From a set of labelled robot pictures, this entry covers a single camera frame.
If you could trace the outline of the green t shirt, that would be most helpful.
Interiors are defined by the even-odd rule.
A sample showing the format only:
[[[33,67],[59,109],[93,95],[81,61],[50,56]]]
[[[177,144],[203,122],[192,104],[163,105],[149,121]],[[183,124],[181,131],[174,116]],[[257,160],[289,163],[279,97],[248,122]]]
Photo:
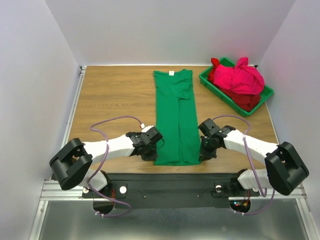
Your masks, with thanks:
[[[156,128],[164,139],[157,147],[158,166],[195,166],[201,162],[193,71],[153,72]]]

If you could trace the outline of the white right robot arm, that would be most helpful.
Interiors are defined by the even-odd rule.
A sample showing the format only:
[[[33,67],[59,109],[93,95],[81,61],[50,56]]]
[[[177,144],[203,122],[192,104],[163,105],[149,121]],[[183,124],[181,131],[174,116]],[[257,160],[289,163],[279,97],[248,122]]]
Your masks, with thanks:
[[[216,158],[217,149],[224,148],[247,156],[250,169],[237,172],[230,182],[231,192],[242,195],[247,190],[268,188],[288,196],[310,172],[295,147],[284,141],[281,144],[266,142],[226,125],[220,128],[208,118],[198,129],[202,132],[200,161]]]

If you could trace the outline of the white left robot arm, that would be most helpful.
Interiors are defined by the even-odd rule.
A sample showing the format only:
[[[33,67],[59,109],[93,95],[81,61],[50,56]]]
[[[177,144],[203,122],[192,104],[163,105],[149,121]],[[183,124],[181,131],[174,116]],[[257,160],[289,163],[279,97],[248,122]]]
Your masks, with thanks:
[[[73,138],[54,155],[49,166],[63,191],[92,185],[95,193],[106,197],[111,193],[107,175],[101,171],[94,174],[91,165],[131,156],[155,161],[158,157],[157,143],[163,140],[163,135],[152,125],[141,132],[128,132],[109,140],[82,142],[79,138]]]

